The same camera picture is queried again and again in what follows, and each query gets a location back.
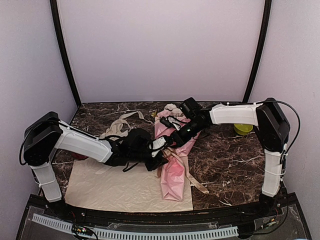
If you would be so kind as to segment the cream printed ribbon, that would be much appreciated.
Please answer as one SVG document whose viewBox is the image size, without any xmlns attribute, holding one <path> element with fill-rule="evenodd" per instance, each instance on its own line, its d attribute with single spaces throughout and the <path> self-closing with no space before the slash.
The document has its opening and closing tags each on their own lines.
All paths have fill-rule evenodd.
<svg viewBox="0 0 320 240">
<path fill-rule="evenodd" d="M 131 125 L 126 120 L 127 118 L 138 115 L 139 119 L 145 121 L 143 114 L 141 111 L 134 111 L 130 113 L 126 113 L 121 115 L 117 120 L 115 120 L 109 128 L 106 129 L 104 133 L 102 133 L 99 138 L 100 139 L 110 139 L 110 140 L 120 140 L 122 137 L 127 137 L 129 132 L 133 129 Z"/>
</svg>

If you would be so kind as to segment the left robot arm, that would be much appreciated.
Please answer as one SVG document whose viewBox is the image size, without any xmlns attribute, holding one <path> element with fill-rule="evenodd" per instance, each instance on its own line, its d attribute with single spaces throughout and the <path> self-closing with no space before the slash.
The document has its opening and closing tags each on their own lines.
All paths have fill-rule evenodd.
<svg viewBox="0 0 320 240">
<path fill-rule="evenodd" d="M 167 146 L 166 137 L 152 139 L 141 128 L 131 130 L 127 136 L 95 137 L 61 121 L 56 112 L 50 111 L 25 130 L 19 163 L 30 166 L 51 210 L 58 217 L 67 218 L 71 208 L 63 201 L 50 164 L 53 150 L 66 150 L 111 167 L 123 166 L 123 172 L 127 172 L 139 163 L 148 171 L 156 170 L 166 163 L 161 151 Z"/>
</svg>

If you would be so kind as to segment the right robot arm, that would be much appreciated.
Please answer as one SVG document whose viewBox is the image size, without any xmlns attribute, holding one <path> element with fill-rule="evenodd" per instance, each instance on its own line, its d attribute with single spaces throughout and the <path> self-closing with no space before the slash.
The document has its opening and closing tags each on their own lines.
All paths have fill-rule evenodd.
<svg viewBox="0 0 320 240">
<path fill-rule="evenodd" d="M 296 110 L 288 103 L 269 97 L 263 101 L 214 102 L 204 107 L 192 97 L 180 106 L 189 119 L 179 130 L 170 136 L 170 146 L 181 147 L 201 131 L 219 125 L 250 125 L 251 134 L 256 135 L 264 153 L 264 179 L 261 194 L 266 196 L 255 205 L 255 213 L 266 217 L 275 208 L 274 198 L 285 175 L 286 157 L 295 140 L 289 140 L 291 125 L 281 106 Z"/>
</svg>

